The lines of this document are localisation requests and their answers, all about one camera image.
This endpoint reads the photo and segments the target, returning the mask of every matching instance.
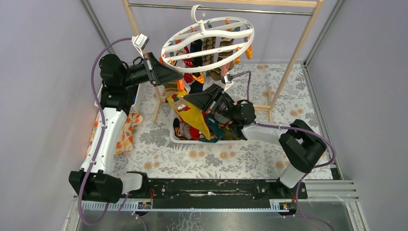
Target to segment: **glass panel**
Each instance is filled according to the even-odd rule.
[[[301,202],[302,211],[329,222],[336,231],[353,230],[346,206],[342,202]],[[90,221],[96,220],[101,211],[86,211]],[[78,231],[111,231],[117,212],[108,212],[98,226],[85,226]],[[261,212],[150,212],[142,218],[148,231],[315,231],[303,218],[280,217],[277,213]],[[328,227],[313,221],[324,230]],[[120,212],[116,223],[117,231],[143,231],[143,225],[130,212]]]

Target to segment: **yellow cloth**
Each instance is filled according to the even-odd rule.
[[[183,98],[187,94],[185,90],[179,91],[168,97],[167,101],[184,122],[199,130],[207,140],[210,140],[210,130],[204,121],[203,113],[200,109]]]
[[[99,123],[99,116],[100,114],[98,113],[95,119],[95,125],[92,130],[92,135],[90,137],[89,146],[88,146],[87,153],[85,154],[85,156],[89,154],[90,147],[92,146],[93,138],[95,137],[96,128],[98,127],[98,123]],[[125,124],[122,127],[122,134],[119,136],[119,139],[117,140],[115,154],[133,150],[132,131],[142,121],[143,121],[143,117],[139,113],[129,114],[129,116],[126,119]]]

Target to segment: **white plastic hanger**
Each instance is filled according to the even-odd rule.
[[[191,19],[195,22],[195,24],[188,26],[184,28],[183,30],[179,31],[178,33],[176,33],[175,35],[173,35],[164,44],[162,48],[162,52],[161,52],[162,59],[165,65],[169,67],[170,69],[173,69],[181,73],[197,73],[197,72],[204,72],[204,71],[212,70],[212,69],[221,67],[235,60],[237,57],[243,54],[254,41],[254,38],[255,38],[254,27],[249,21],[243,18],[238,18],[238,17],[218,17],[218,18],[212,18],[212,19],[207,19],[207,20],[197,20],[197,18],[195,17],[195,13],[197,11],[197,8],[200,6],[202,5],[194,5],[191,9]],[[205,29],[204,27],[204,25],[208,22],[211,22],[211,23],[217,22],[217,21],[225,22],[226,19],[228,19],[229,21],[236,21],[236,22],[230,23],[228,25],[209,28],[209,29]],[[232,29],[232,28],[236,28],[240,26],[245,26],[244,27],[245,29],[241,31],[226,31],[228,29]],[[191,42],[194,42],[198,39],[203,39],[206,37],[224,37],[224,38],[230,38],[230,39],[240,39],[240,38],[249,37],[249,39],[246,39],[246,41],[244,40],[244,42],[240,44],[233,44],[233,45],[226,46],[226,47],[214,48],[214,49],[205,50],[205,51],[198,51],[198,52],[189,53],[189,54],[176,55],[173,57],[170,56],[171,52],[183,49],[185,46],[188,46]],[[178,39],[184,39],[184,40],[178,44],[175,44],[174,41]],[[183,68],[183,67],[176,67],[170,64],[171,61],[183,60],[187,58],[194,58],[194,57],[199,57],[203,55],[216,54],[216,53],[220,53],[223,51],[231,51],[231,50],[237,49],[237,47],[240,47],[240,49],[237,52],[235,52],[233,55],[231,55],[230,57],[225,58],[219,62],[207,65],[207,66]]]

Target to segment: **wooden drying rack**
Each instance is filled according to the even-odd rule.
[[[241,4],[256,4],[256,5],[275,5],[275,6],[293,6],[293,7],[307,7],[312,8],[311,13],[300,13],[300,12],[276,12],[276,11],[255,11],[255,10],[240,10],[240,9],[226,9],[226,8],[208,8],[208,7],[199,7],[198,10],[206,11],[224,11],[224,12],[242,12],[242,13],[263,13],[263,14],[285,14],[285,15],[302,15],[308,16],[309,19],[303,29],[302,35],[296,45],[296,48],[291,56],[291,59],[286,67],[286,70],[283,74],[282,80],[276,92],[272,98],[272,87],[268,88],[268,104],[254,104],[254,108],[257,111],[268,112],[269,122],[272,122],[272,109],[278,100],[279,95],[283,89],[283,85],[286,83],[290,72],[292,71],[293,65],[296,62],[297,57],[299,56],[300,51],[302,50],[303,45],[306,42],[307,36],[309,35],[310,30],[313,27],[313,24],[316,21],[316,18],[321,10],[323,5],[323,0],[316,1],[300,1],[300,0],[189,0],[189,1],[200,1],[200,2],[217,2],[217,3],[241,3]],[[136,36],[140,34],[138,24],[133,15],[132,7],[148,7],[148,8],[162,8],[162,9],[184,9],[190,10],[191,7],[188,6],[170,6],[170,5],[150,5],[150,4],[135,4],[130,3],[129,0],[122,0],[123,7],[127,18],[130,22],[130,27],[132,28],[133,34]],[[160,105],[166,101],[164,89],[160,92],[159,88],[154,87],[154,91],[157,98],[157,107],[153,116],[153,122],[156,122],[157,115],[159,114]]]

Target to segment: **floral mat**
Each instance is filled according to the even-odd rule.
[[[286,64],[240,64],[232,74],[252,71],[250,101],[267,104],[267,90],[276,90]],[[234,80],[230,95],[246,97],[247,76]],[[157,122],[153,115],[157,99],[146,86],[139,112],[143,122],[133,131],[133,150],[114,156],[114,175],[126,171],[146,172],[150,178],[277,179],[289,160],[282,148],[263,141],[234,144],[180,144],[169,138],[171,108],[162,104]],[[299,118],[319,133],[318,121],[306,87],[302,68],[295,64],[272,112],[273,122],[289,124]],[[268,121],[267,112],[257,112],[257,121]],[[319,163],[327,162],[326,154]],[[314,169],[307,179],[332,179],[329,167]]]

